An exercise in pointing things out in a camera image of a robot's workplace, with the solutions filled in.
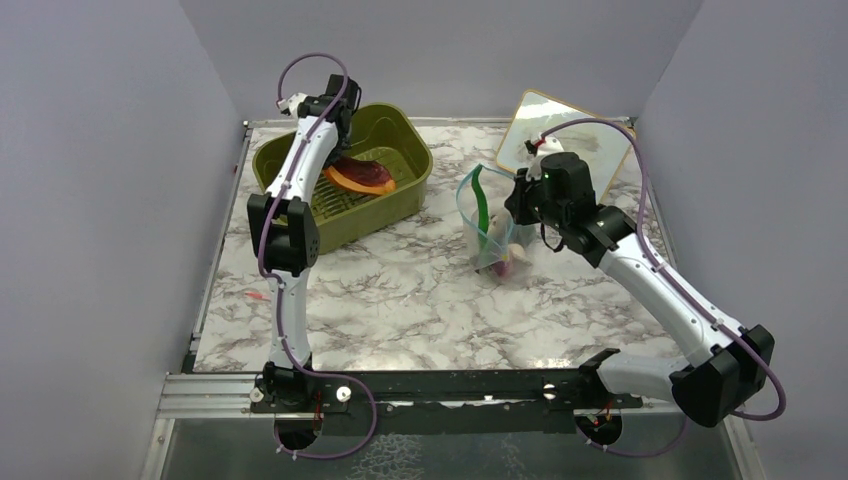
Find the silver toy fish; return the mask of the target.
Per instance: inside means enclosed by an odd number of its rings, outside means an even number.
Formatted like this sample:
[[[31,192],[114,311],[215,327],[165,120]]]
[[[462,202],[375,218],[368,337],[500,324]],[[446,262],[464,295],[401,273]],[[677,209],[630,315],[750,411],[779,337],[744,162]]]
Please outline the silver toy fish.
[[[498,209],[489,215],[487,233],[487,248],[491,251],[502,251],[508,244],[511,217],[507,210]]]

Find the green chili pepper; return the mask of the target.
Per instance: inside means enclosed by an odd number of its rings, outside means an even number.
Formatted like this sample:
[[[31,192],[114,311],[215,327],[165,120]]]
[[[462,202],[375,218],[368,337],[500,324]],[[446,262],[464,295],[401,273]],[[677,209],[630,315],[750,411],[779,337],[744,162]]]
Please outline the green chili pepper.
[[[479,169],[472,173],[471,187],[478,211],[477,229],[479,234],[485,237],[489,229],[489,209],[487,197],[480,182],[480,175]]]

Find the clear zip top bag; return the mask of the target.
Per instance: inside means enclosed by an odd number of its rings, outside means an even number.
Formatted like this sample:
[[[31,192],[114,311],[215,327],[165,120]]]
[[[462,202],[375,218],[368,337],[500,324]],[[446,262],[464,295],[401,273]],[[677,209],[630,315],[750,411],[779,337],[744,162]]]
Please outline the clear zip top bag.
[[[482,163],[460,181],[455,194],[471,269],[493,282],[520,283],[531,270],[532,226],[514,222],[505,207],[513,177]]]

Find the white garlic piece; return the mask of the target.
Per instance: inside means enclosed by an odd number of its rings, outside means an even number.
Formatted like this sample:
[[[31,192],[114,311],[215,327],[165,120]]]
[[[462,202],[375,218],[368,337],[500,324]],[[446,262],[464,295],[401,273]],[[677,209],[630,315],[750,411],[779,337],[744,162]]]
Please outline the white garlic piece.
[[[526,249],[518,243],[510,243],[508,245],[508,257],[510,262],[517,262],[521,264],[532,263],[528,257]]]

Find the purple red onion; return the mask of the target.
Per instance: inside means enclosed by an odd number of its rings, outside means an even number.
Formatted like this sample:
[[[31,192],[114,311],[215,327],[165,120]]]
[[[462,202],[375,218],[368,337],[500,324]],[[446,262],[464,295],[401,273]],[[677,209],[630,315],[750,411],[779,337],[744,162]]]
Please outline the purple red onion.
[[[496,279],[507,279],[514,273],[514,262],[512,260],[494,262],[488,267],[488,271]]]

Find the olive green plastic bin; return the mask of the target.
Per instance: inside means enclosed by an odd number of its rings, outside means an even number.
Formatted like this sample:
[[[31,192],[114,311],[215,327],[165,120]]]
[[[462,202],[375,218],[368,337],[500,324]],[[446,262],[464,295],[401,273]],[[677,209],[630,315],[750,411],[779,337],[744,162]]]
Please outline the olive green plastic bin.
[[[285,114],[298,119],[295,113]],[[298,119],[297,130],[260,147],[253,160],[253,171],[261,197],[278,179],[285,180],[285,165],[301,144],[313,120]],[[320,234],[320,253],[331,252],[345,244],[403,220],[421,209],[426,182],[433,168],[432,154],[406,114],[387,103],[360,107],[352,114],[350,148],[345,158],[360,163],[375,162],[390,175],[387,187],[366,187],[365,192],[343,189],[323,171],[317,174],[315,187],[307,200]]]

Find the red meat slice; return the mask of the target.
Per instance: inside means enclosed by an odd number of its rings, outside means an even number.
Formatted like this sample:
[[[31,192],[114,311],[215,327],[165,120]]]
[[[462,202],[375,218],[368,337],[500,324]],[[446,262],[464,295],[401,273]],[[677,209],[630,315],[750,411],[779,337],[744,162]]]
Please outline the red meat slice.
[[[393,180],[389,170],[373,160],[342,157],[333,167],[343,178],[365,187],[383,186]]]

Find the orange squash slice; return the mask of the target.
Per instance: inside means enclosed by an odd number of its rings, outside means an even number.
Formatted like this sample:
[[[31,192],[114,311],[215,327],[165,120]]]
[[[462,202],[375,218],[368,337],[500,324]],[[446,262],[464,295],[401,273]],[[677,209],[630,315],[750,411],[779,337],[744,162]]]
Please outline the orange squash slice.
[[[330,167],[323,172],[324,177],[334,186],[341,188],[342,190],[370,195],[370,196],[383,196],[394,192],[397,188],[396,182],[393,179],[389,184],[377,187],[365,187],[358,185],[350,180],[343,178],[334,167]]]

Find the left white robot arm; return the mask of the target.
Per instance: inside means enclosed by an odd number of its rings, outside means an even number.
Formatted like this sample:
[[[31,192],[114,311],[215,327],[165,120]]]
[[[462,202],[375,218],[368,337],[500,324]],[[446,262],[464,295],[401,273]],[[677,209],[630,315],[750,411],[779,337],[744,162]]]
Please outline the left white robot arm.
[[[345,75],[330,76],[318,96],[294,95],[283,110],[297,119],[292,144],[277,176],[247,202],[259,272],[272,292],[272,344],[262,387],[290,410],[313,401],[315,373],[306,333],[306,290],[320,247],[310,201],[322,171],[348,148],[360,96]]]

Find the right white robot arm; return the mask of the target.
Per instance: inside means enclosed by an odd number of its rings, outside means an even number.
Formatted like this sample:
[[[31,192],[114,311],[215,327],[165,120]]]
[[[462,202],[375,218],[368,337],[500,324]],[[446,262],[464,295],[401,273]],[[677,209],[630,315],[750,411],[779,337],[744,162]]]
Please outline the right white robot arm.
[[[694,423],[713,427],[738,413],[765,385],[775,339],[710,304],[615,206],[597,203],[588,164],[572,152],[543,156],[539,174],[521,168],[505,201],[519,225],[556,231],[568,249],[623,286],[678,345],[677,358],[607,349],[585,361],[579,398],[600,407],[615,395],[673,402]]]

